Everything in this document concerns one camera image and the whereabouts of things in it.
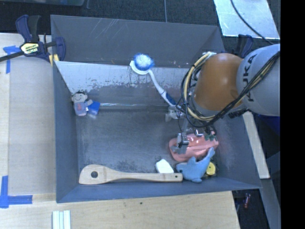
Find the black cable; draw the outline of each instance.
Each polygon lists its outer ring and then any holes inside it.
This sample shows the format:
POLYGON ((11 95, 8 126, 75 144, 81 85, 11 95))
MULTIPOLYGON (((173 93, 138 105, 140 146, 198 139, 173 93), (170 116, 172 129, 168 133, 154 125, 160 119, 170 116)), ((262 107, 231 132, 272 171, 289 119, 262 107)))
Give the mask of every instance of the black cable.
POLYGON ((247 23, 247 21, 244 20, 244 18, 241 16, 241 14, 238 12, 237 8, 235 7, 233 0, 230 0, 235 12, 237 13, 238 17, 258 36, 260 36, 264 41, 266 41, 267 43, 273 45, 273 43, 271 41, 269 41, 268 39, 266 39, 264 36, 262 36, 259 32, 257 32, 251 25, 249 25, 247 23))

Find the wooden table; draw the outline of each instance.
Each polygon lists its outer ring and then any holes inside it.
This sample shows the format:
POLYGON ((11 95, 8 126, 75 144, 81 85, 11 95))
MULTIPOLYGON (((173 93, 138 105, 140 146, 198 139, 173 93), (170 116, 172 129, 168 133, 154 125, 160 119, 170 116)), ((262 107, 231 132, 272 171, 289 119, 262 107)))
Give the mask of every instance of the wooden table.
MULTIPOLYGON (((18 34, 0 33, 0 56, 6 55, 2 50, 4 46, 19 46, 22 43, 23 38, 18 34)), ((70 210, 73 229, 240 228, 231 191, 57 204, 55 145, 52 145, 54 118, 47 106, 52 103, 53 96, 50 94, 43 103, 36 97, 39 95, 37 91, 48 89, 49 93, 52 92, 50 85, 41 85, 41 82, 52 83, 50 75, 47 74, 46 79, 43 79, 44 76, 36 77, 36 85, 31 82, 30 85, 22 86, 23 90, 27 89, 29 98, 19 96, 21 100, 17 109, 15 105, 10 106, 10 103, 18 101, 10 96, 10 91, 16 90, 16 86, 12 86, 15 81, 11 79, 14 70, 40 63, 43 64, 42 69, 49 74, 51 66, 36 58, 21 56, 11 60, 10 74, 5 73, 6 62, 0 63, 0 178, 9 175, 9 195, 33 195, 33 203, 30 205, 11 205, 7 209, 0 209, 2 229, 51 228, 52 212, 55 210, 70 210), (37 114, 35 106, 39 102, 43 106, 42 112, 37 114), (16 133, 10 135, 10 131, 16 132, 18 128, 23 128, 19 136, 16 133)), ((255 150, 254 158, 260 178, 269 178, 252 114, 244 114, 244 120, 255 150)))

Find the blue tape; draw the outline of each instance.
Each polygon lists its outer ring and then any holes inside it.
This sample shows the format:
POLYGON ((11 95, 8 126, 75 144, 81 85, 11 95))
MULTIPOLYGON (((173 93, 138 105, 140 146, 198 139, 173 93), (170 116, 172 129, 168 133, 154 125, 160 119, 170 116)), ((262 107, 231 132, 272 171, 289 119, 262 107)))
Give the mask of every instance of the blue tape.
POLYGON ((32 204, 33 195, 9 196, 8 195, 8 176, 2 177, 0 208, 8 208, 15 204, 32 204))
MULTIPOLYGON (((9 46, 9 47, 4 47, 3 50, 7 54, 15 53, 15 52, 20 52, 20 48, 16 46, 9 46)), ((6 74, 10 73, 10 59, 6 61, 6 74)))

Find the bin floor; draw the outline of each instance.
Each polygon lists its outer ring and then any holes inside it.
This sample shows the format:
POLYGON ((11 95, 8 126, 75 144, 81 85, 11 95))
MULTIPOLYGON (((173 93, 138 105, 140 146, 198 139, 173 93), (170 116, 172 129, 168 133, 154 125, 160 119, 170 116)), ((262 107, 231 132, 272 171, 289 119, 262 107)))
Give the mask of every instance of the bin floor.
POLYGON ((180 131, 178 120, 165 122, 167 108, 100 109, 77 117, 79 172, 90 164, 123 172, 155 173, 162 158, 172 167, 170 139, 180 131))

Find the small figurine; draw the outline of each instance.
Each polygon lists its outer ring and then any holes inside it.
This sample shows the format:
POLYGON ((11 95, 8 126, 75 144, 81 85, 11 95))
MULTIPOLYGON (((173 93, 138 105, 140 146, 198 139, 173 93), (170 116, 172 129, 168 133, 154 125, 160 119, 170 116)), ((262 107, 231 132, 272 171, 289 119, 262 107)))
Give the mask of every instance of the small figurine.
POLYGON ((184 179, 200 183, 202 182, 201 178, 204 176, 214 154, 215 150, 211 147, 203 160, 196 162, 196 158, 193 156, 187 163, 177 164, 176 169, 178 172, 182 173, 184 179))
POLYGON ((73 107, 76 115, 84 116, 87 114, 87 107, 93 103, 91 99, 86 101, 87 98, 88 96, 84 92, 77 92, 72 96, 73 107))

